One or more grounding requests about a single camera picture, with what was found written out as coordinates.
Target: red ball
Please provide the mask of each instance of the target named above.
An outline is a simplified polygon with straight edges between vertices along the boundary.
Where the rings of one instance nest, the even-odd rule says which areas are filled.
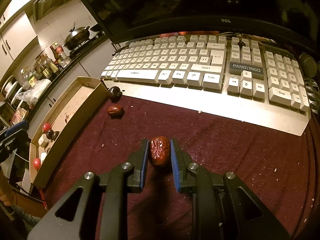
[[[39,158],[33,159],[33,166],[38,171],[41,167],[41,160]]]
[[[47,133],[50,129],[51,129],[51,124],[49,124],[49,123],[45,123],[45,124],[42,126],[42,131],[43,131],[44,133]]]

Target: kitchen cabinet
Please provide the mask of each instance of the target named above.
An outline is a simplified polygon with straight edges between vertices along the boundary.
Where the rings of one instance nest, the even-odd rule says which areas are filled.
[[[8,70],[13,62],[13,59],[7,49],[4,40],[0,36],[0,79],[4,76],[5,72]]]
[[[45,115],[49,112],[52,106],[53,106],[53,103],[50,101],[50,99],[45,98],[29,124],[29,130],[28,130],[29,138],[32,138],[34,136],[39,125],[41,124]]]
[[[87,77],[88,74],[84,71],[82,66],[77,63],[69,72],[59,81],[59,83],[49,93],[48,98],[55,102],[59,96],[66,90],[66,88],[77,78]]]
[[[90,77],[100,78],[102,71],[112,60],[114,52],[115,48],[112,46],[111,40],[107,40],[80,60],[80,64]]]
[[[3,23],[6,23],[11,16],[13,16],[17,11],[19,11],[20,8],[30,1],[31,0],[11,0],[10,4],[3,13]]]
[[[1,33],[13,60],[37,37],[25,12],[19,14]]]

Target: space bar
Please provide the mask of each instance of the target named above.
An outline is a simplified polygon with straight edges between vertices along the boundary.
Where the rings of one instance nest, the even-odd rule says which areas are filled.
[[[118,72],[117,79],[121,81],[158,83],[158,70],[153,69],[122,69]]]

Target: maroon carpet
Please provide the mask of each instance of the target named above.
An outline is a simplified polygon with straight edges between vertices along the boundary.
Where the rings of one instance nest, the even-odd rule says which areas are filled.
[[[45,197],[51,207],[85,172],[110,171],[137,150],[142,138],[177,138],[209,171],[234,171],[297,234],[319,202],[319,125],[301,137],[225,117],[122,97],[124,117],[111,119],[107,101],[70,145]],[[190,239],[191,199],[176,193],[172,174],[148,166],[141,195],[128,197],[129,239]]]

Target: cabinet handle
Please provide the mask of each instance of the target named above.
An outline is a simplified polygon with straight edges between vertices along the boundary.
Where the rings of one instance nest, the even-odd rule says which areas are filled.
[[[2,44],[2,49],[4,51],[4,54],[7,56],[8,53],[5,51],[3,44]]]
[[[9,44],[8,44],[8,41],[7,41],[7,40],[5,40],[5,43],[7,44],[8,49],[9,49],[9,50],[11,50],[11,48],[10,48],[10,46],[9,46]]]

